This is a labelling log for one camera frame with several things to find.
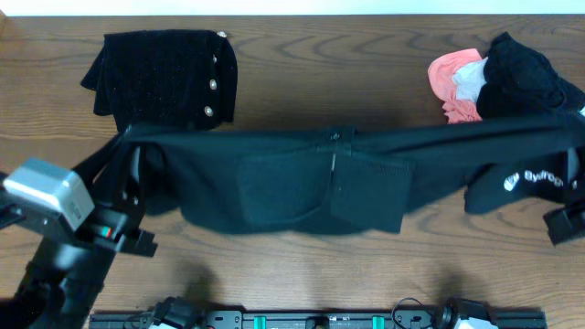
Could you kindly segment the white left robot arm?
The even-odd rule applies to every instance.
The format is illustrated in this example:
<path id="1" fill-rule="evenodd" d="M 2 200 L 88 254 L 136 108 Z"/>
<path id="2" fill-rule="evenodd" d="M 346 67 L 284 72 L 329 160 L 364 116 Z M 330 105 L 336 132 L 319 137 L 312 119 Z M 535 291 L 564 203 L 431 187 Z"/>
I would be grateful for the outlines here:
<path id="1" fill-rule="evenodd" d="M 13 297 L 1 301 L 4 328 L 81 328 L 119 253 L 151 257 L 140 228 L 143 191 L 132 176 L 84 182 L 20 168 L 1 180 L 1 226 L 42 238 Z"/>

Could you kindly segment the black polo shirt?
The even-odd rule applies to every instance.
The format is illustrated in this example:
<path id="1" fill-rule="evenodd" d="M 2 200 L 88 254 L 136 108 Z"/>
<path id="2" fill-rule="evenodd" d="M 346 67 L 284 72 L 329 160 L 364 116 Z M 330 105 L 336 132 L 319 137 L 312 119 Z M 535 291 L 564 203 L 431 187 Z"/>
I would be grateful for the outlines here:
<path id="1" fill-rule="evenodd" d="M 118 192 L 140 155 L 138 199 L 228 234 L 400 230 L 406 213 L 456 191 L 484 214 L 527 197 L 584 192 L 580 113 L 390 132 L 198 132 L 136 124 L 78 165 L 95 196 Z"/>

